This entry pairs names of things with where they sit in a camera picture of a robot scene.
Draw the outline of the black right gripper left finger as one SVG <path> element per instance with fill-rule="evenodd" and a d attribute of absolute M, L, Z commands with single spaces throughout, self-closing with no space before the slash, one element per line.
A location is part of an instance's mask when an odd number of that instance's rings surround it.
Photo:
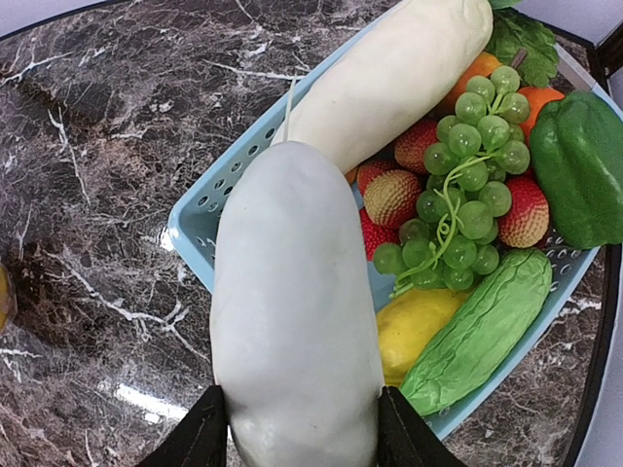
<path fill-rule="evenodd" d="M 224 393 L 219 385 L 212 385 L 164 441 L 137 466 L 225 467 L 227 433 Z"/>

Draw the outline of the yellow toy banana bunch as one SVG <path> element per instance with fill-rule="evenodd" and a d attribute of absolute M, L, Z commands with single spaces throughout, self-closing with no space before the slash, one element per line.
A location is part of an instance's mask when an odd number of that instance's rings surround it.
<path fill-rule="evenodd" d="M 4 332 L 18 312 L 16 287 L 9 270 L 0 266 L 0 331 Z"/>

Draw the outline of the yellow toy lemon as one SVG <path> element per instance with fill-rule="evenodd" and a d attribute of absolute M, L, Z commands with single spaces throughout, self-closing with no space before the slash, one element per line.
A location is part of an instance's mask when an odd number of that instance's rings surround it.
<path fill-rule="evenodd" d="M 411 289 L 376 315 L 385 384 L 399 386 L 430 340 L 453 318 L 469 293 Z"/>

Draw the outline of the orange toy fruit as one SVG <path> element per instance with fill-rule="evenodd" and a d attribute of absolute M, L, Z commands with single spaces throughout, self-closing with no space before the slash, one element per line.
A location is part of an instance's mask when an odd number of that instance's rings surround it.
<path fill-rule="evenodd" d="M 529 102 L 530 114 L 527 119 L 519 124 L 525 136 L 525 143 L 530 145 L 531 130 L 536 124 L 541 109 L 549 102 L 562 100 L 565 95 L 552 88 L 523 87 L 518 90 Z"/>

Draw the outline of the green toy bell pepper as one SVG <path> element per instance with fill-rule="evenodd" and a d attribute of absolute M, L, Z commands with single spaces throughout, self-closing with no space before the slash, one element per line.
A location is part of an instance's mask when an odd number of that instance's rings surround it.
<path fill-rule="evenodd" d="M 622 120 L 582 90 L 547 103 L 530 134 L 536 179 L 568 245 L 622 241 Z"/>

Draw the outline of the green toy cabbage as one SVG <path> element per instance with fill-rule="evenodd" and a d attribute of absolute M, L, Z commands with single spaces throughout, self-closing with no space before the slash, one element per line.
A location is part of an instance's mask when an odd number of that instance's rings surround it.
<path fill-rule="evenodd" d="M 542 251 L 505 254 L 405 376 L 400 391 L 415 411 L 438 413 L 483 385 L 540 313 L 552 281 Z"/>

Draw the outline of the green toy lettuce leaf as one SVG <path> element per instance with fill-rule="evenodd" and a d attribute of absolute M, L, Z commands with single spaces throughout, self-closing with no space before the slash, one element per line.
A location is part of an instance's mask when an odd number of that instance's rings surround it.
<path fill-rule="evenodd" d="M 510 65 L 520 49 L 527 53 L 518 67 L 522 81 L 546 88 L 557 75 L 559 55 L 554 33 L 540 21 L 530 18 L 514 6 L 519 1 L 491 1 L 494 29 L 485 51 L 502 64 Z"/>

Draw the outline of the green toy grape bunch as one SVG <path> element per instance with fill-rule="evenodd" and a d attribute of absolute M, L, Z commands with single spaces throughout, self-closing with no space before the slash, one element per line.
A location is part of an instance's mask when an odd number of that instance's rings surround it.
<path fill-rule="evenodd" d="M 377 248 L 376 271 L 394 278 L 392 295 L 411 289 L 465 291 L 497 269 L 497 221 L 511 208 L 508 175 L 527 171 L 531 156 L 520 125 L 531 106 L 508 65 L 471 77 L 453 113 L 437 123 L 423 154 L 428 175 L 416 218 L 398 244 Z"/>

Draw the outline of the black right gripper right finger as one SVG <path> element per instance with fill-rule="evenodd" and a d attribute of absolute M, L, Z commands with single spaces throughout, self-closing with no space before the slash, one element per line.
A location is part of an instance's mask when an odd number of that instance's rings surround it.
<path fill-rule="evenodd" d="M 379 399 L 378 465 L 465 467 L 395 386 L 385 386 Z"/>

